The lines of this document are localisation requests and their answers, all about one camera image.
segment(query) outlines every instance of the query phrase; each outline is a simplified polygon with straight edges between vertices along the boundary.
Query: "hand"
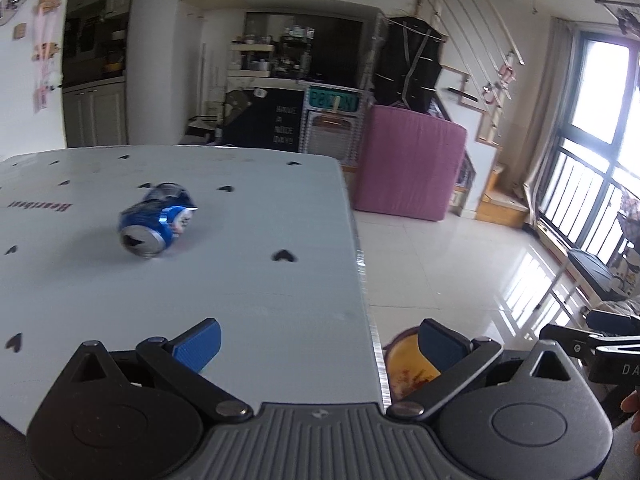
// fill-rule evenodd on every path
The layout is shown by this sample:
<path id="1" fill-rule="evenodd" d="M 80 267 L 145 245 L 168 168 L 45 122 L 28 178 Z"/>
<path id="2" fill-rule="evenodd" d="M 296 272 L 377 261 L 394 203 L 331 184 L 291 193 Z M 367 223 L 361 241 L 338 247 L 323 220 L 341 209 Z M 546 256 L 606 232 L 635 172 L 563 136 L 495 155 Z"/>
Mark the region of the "hand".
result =
<path id="1" fill-rule="evenodd" d="M 631 422 L 631 431 L 637 433 L 640 431 L 640 399 L 638 392 L 633 392 L 625 400 L 620 403 L 620 409 L 625 413 L 635 413 L 634 420 Z M 640 456 L 640 442 L 636 442 L 634 453 Z"/>

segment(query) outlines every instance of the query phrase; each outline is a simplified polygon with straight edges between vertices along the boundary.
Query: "black letter board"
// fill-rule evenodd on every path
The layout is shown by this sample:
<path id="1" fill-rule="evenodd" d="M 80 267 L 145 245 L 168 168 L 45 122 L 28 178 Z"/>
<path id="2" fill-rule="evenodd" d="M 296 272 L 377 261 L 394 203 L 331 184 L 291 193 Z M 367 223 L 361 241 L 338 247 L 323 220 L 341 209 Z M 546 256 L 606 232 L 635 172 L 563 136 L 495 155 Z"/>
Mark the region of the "black letter board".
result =
<path id="1" fill-rule="evenodd" d="M 297 152 L 305 93 L 301 90 L 256 88 L 226 95 L 231 113 L 225 117 L 223 144 Z"/>

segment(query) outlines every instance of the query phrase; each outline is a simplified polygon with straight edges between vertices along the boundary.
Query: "ribbed gray plate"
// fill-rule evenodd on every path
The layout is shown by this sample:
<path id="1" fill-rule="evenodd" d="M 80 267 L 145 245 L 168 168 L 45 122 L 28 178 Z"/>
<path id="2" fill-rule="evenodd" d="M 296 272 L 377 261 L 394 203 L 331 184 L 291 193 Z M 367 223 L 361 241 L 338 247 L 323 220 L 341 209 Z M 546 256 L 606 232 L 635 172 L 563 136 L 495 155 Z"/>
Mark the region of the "ribbed gray plate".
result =
<path id="1" fill-rule="evenodd" d="M 264 404 L 220 426 L 171 480 L 471 480 L 429 431 L 392 422 L 376 404 Z"/>

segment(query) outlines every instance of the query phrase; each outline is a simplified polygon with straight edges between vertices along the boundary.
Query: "can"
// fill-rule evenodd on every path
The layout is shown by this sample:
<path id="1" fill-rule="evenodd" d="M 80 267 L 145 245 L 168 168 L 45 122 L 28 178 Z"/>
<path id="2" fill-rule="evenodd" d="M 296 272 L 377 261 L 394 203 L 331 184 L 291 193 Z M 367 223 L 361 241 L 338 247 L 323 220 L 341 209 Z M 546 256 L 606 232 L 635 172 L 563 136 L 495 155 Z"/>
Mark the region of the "can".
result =
<path id="1" fill-rule="evenodd" d="M 158 256 L 184 232 L 194 211 L 196 207 L 183 187 L 160 184 L 142 202 L 120 213 L 120 242 L 137 256 Z"/>

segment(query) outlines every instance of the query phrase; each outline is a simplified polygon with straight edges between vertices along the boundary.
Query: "green sign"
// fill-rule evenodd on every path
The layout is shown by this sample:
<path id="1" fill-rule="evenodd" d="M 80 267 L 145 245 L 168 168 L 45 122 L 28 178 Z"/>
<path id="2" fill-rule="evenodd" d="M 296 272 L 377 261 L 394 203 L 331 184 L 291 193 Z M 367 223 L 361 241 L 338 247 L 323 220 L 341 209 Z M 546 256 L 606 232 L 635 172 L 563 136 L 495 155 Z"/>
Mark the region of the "green sign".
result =
<path id="1" fill-rule="evenodd" d="M 313 108 L 332 110 L 335 106 L 336 99 L 340 99 L 338 101 L 338 111 L 350 114 L 358 111 L 360 95 L 355 92 L 321 88 L 318 86 L 311 86 L 309 88 L 309 106 Z"/>

